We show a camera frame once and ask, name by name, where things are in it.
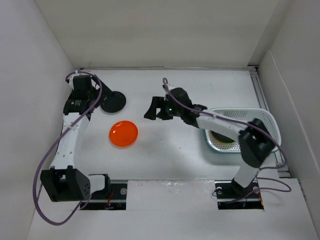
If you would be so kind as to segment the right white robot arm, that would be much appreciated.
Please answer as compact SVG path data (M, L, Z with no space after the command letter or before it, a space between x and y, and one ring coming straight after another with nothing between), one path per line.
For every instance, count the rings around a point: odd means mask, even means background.
M171 89L164 97L154 96L144 118L149 120L171 120L179 117L198 129L208 130L227 137L240 146L242 163L231 181L231 191L236 198L247 195L251 190L259 168L274 149L274 143L267 137L264 123L255 118L241 124L238 120L220 114L207 112L207 107L193 104L187 92L181 88Z

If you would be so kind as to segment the green plate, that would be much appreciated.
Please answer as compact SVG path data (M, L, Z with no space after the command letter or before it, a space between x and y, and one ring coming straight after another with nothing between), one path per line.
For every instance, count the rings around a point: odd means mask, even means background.
M216 142L216 144L220 144L220 145L232 145L232 144L236 144L235 141L230 141L230 142L222 142L222 141L219 141L219 140L214 140L214 142Z

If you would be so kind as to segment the orange plate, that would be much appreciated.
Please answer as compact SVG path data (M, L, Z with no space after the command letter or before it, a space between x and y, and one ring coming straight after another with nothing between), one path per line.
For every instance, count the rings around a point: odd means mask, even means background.
M110 128L109 140L116 147L126 148L136 142L138 135L138 127L133 122L122 120Z

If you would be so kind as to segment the black plate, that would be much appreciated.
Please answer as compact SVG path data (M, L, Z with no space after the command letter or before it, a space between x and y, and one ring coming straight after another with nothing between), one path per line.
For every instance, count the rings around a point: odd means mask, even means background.
M226 137L224 135L221 135L221 134L219 134L217 132L214 132L214 131L210 131L210 135L214 140L218 140L218 141L221 141L221 142L232 142L232 141L234 141L233 139L231 139L229 137Z
M113 91L100 104L101 109L108 114L115 114L121 111L127 103L126 96L119 91Z

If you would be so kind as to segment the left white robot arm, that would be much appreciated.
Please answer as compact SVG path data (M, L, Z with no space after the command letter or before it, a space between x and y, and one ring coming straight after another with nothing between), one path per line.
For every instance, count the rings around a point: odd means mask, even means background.
M111 194L108 174L85 175L79 164L85 130L102 96L92 84L97 81L97 77L87 74L68 79L72 91L63 107L62 138L49 169L40 173L40 181L52 202L86 201L93 194L104 199Z

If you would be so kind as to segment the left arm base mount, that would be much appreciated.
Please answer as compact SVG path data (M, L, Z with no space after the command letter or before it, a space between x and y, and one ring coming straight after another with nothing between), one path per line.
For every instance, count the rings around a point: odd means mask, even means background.
M124 211L127 207L127 181L112 181L109 192L104 190L93 193L87 205L82 203L84 211Z

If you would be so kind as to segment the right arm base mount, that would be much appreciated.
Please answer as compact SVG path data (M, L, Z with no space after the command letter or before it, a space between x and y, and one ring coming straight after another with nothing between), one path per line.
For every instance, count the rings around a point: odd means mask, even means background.
M256 180L247 188L237 186L228 180L219 180L215 183L212 196L217 200L219 210L263 210L263 202L259 192L252 192L259 188Z

